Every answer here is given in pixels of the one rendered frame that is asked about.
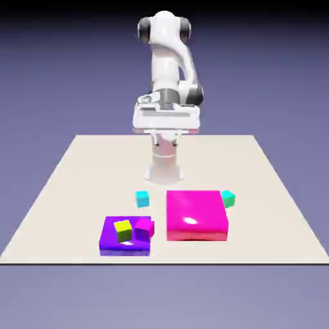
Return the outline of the small teal cube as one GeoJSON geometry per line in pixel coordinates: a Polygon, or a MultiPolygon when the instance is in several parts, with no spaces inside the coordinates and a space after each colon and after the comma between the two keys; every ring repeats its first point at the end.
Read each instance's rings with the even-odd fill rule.
{"type": "Polygon", "coordinates": [[[235,194],[229,190],[224,190],[220,192],[224,207],[230,208],[235,205],[235,194]]]}

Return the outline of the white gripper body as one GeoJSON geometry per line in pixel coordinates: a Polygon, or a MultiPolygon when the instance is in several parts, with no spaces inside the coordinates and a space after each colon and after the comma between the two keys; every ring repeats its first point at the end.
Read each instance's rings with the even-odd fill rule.
{"type": "Polygon", "coordinates": [[[159,103],[137,103],[132,118],[133,129],[138,132],[153,130],[178,130],[195,132],[200,128],[198,106],[173,105],[173,109],[162,109],[159,103]]]}

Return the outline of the small yellow cube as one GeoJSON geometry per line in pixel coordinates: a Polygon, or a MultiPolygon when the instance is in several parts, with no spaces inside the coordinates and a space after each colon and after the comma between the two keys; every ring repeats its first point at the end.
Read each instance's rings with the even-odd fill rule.
{"type": "Polygon", "coordinates": [[[116,236],[119,243],[131,241],[132,226],[129,220],[121,220],[114,223],[116,236]]]}

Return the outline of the large pink box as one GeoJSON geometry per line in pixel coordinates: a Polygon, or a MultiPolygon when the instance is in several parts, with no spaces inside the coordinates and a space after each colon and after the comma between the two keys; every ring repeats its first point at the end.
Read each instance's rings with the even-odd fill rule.
{"type": "Polygon", "coordinates": [[[169,241],[226,241],[229,222],[218,190],[168,190],[166,237],[169,241]]]}

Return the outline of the small magenta cube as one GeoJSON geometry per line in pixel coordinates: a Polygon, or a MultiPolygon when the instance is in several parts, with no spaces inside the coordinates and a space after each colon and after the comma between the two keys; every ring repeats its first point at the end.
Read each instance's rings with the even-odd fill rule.
{"type": "Polygon", "coordinates": [[[150,242],[155,232],[154,221],[150,217],[140,218],[135,226],[134,233],[138,240],[150,242]]]}

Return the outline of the large purple box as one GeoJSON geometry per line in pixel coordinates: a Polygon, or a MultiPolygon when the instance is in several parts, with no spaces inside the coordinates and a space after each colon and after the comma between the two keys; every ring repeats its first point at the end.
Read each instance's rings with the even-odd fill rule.
{"type": "Polygon", "coordinates": [[[100,255],[101,256],[149,256],[150,242],[144,242],[136,239],[134,233],[134,226],[140,218],[143,217],[141,216],[106,217],[99,240],[100,255]],[[119,243],[117,240],[114,223],[121,220],[130,221],[130,224],[132,226],[131,241],[119,243]]]}

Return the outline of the small cyan cube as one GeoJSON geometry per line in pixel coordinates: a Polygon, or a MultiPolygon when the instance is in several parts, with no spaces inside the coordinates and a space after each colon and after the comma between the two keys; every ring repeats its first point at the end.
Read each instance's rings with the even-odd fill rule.
{"type": "Polygon", "coordinates": [[[150,204],[149,194],[147,191],[136,192],[136,203],[138,208],[148,207],[150,204]]]}

